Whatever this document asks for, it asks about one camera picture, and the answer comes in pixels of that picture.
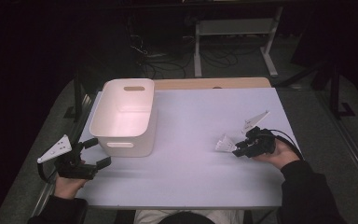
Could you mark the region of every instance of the white table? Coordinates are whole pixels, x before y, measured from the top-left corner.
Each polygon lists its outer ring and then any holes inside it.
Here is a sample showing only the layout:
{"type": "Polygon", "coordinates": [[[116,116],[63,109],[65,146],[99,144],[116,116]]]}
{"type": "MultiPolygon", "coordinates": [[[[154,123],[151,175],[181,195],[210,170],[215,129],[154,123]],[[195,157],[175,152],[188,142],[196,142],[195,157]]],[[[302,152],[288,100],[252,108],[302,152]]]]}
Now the white table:
{"type": "MultiPolygon", "coordinates": [[[[243,122],[266,110],[258,125],[278,129],[295,141],[273,88],[156,91],[158,123],[154,149],[144,158],[112,158],[77,197],[110,208],[266,208],[281,205],[282,174],[272,165],[217,152],[226,133],[244,139],[243,122]]],[[[90,139],[89,126],[80,141],[90,139]]],[[[100,146],[83,150],[94,163],[106,157],[100,146]]]]}

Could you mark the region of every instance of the black sleeve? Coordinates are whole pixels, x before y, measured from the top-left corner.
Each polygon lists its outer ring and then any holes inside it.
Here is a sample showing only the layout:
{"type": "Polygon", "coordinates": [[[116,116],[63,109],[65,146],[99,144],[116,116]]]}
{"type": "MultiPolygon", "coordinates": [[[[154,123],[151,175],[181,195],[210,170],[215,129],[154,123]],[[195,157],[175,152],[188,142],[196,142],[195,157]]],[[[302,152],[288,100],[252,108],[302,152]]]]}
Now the black sleeve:
{"type": "Polygon", "coordinates": [[[293,161],[281,169],[281,219],[285,224],[346,223],[324,175],[316,174],[306,161],[293,161]]]}
{"type": "Polygon", "coordinates": [[[67,200],[50,196],[40,215],[31,217],[28,224],[80,223],[86,216],[88,205],[84,199],[67,200]]]}

